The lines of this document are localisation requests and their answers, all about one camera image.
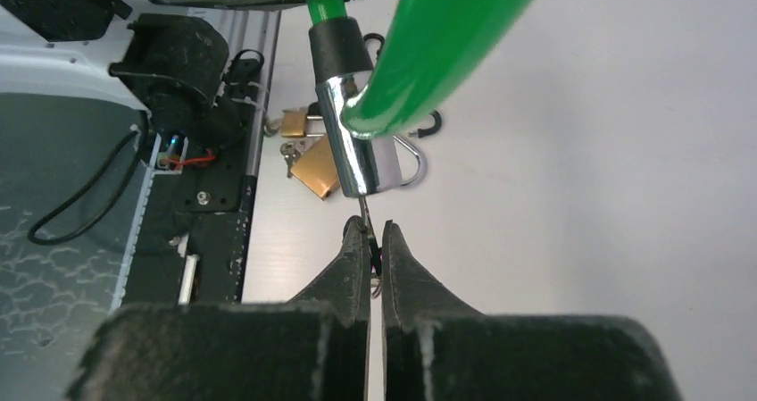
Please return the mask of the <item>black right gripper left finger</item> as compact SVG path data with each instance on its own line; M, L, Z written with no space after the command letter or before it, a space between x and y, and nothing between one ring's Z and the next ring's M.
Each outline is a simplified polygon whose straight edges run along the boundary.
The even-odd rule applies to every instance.
M335 258L283 303L132 304L96 331L68 400L363 400L370 249L347 220Z

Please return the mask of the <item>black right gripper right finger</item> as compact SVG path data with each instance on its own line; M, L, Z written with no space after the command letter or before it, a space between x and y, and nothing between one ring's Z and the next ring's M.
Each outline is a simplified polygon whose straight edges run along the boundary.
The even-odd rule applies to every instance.
M678 400L657 341L618 315L482 313L383 232L388 400Z

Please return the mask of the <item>green cable lock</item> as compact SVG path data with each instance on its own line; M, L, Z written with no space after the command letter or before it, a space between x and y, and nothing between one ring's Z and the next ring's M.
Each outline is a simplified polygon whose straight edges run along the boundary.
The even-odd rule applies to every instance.
M448 98L532 0L398 0L378 61L345 0L308 0L320 112L345 196L402 183L394 136Z

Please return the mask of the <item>green lock silver keys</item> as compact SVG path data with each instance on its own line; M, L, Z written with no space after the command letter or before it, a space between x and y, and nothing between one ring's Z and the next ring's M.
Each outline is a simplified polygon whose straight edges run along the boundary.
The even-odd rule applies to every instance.
M375 230L370 218L370 209L365 196L358 197L358 203L360 205L361 218L365 227L365 234L367 235L370 252L370 266L371 266L371 298L376 299L380 296L381 276L382 276L382 261L381 261L381 247L379 246Z

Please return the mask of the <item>yellow tag padlock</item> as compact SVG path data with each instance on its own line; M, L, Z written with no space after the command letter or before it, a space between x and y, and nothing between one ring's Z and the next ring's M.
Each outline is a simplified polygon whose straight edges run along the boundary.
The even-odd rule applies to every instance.
M362 36L363 42L372 54L373 62L376 63L382 54L386 38L378 32L369 32ZM411 138L427 138L436 135L444 125L442 113L433 110L427 113L420 121L415 122L406 130L406 135Z

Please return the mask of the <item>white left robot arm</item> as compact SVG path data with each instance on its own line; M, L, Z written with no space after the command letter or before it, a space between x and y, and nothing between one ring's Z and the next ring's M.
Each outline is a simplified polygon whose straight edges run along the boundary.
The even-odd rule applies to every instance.
M1 0L1 89L121 104L162 134L234 146L246 116L220 95L232 28L213 16L307 1Z

